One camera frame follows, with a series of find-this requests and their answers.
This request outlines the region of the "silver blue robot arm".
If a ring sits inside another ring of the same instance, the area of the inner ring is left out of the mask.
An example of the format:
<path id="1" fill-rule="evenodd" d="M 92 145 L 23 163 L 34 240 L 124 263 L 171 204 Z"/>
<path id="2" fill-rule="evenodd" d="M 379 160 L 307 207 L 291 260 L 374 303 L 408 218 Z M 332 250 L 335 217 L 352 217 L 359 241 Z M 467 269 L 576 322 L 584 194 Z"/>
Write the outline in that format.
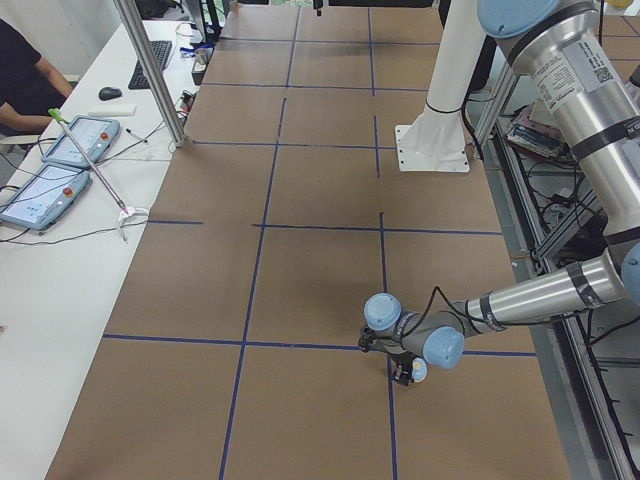
<path id="1" fill-rule="evenodd" d="M 595 36 L 590 1 L 454 1 L 421 115 L 396 129 L 403 171 L 451 171 L 461 164 L 449 129 L 463 111 L 483 41 L 530 77 L 555 119 L 608 223 L 604 252 L 555 272 L 444 309 L 406 310 L 378 293 L 364 306 L 359 346 L 395 363 L 408 385 L 437 366 L 455 367 L 468 338 L 567 319 L 639 295 L 639 109 Z"/>

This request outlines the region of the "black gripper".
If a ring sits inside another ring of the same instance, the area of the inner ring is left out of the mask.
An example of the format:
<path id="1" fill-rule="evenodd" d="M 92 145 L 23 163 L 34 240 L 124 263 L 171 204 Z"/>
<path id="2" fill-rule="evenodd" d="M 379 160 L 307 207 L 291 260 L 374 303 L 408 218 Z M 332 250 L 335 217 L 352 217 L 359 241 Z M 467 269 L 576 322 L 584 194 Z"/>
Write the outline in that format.
<path id="1" fill-rule="evenodd" d="M 389 358 L 395 364 L 392 380 L 402 386 L 412 383 L 413 354 L 411 352 L 389 353 Z"/>

